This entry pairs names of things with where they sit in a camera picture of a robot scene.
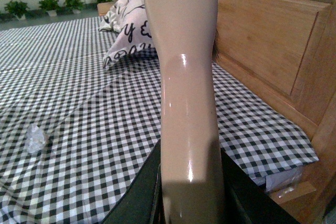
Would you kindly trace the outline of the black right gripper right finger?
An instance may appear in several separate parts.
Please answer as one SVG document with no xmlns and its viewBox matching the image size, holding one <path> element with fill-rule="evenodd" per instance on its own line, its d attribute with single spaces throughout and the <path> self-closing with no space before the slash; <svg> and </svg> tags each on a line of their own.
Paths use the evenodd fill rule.
<svg viewBox="0 0 336 224">
<path fill-rule="evenodd" d="M 298 223 L 221 149 L 227 223 Z"/>
</svg>

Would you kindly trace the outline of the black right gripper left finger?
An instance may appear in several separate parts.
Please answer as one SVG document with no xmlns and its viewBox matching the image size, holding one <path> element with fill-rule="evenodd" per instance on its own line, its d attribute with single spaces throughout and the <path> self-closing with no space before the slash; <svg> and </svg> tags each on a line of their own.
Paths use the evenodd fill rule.
<svg viewBox="0 0 336 224">
<path fill-rule="evenodd" d="M 158 141 L 126 193 L 102 223 L 161 223 L 161 142 Z"/>
</svg>

